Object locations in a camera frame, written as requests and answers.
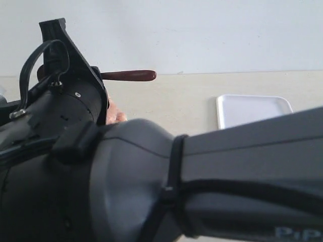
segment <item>white wall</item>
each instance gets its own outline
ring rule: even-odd
[[[323,69],[322,13],[322,0],[1,0],[0,76],[18,75],[38,22],[59,17],[104,71]]]

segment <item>wire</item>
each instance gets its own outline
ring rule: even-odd
[[[36,61],[40,57],[42,53],[44,53],[49,47],[51,47],[53,44],[58,44],[61,46],[61,56],[59,56],[61,64],[62,64],[62,70],[57,70],[55,74],[57,75],[57,80],[59,80],[59,77],[61,74],[64,74],[68,71],[70,67],[70,59],[69,54],[66,46],[64,43],[58,39],[54,40],[48,40],[41,44],[32,54],[29,56],[29,58],[26,60],[25,64],[23,65],[21,72],[20,72],[20,78],[19,78],[19,88],[20,88],[20,105],[16,109],[16,111],[19,111],[21,109],[26,109],[28,104],[28,89],[29,89],[29,80],[30,80],[30,74],[35,66]]]
[[[34,157],[47,154],[57,138],[35,140],[0,151],[0,172]]]

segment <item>white plastic tray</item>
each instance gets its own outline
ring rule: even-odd
[[[222,95],[217,98],[219,129],[292,113],[290,103],[276,96]]]

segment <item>beige table surface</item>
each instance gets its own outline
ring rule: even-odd
[[[216,130],[216,97],[223,94],[281,96],[294,111],[323,105],[323,71],[169,75],[149,83],[105,84],[128,118],[150,119],[173,134]],[[0,85],[7,99],[19,98],[17,78],[0,77]]]

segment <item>wooden handle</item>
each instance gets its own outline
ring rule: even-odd
[[[124,72],[101,73],[104,80],[129,81],[129,82],[149,82],[156,78],[157,74],[151,70],[137,70]]]

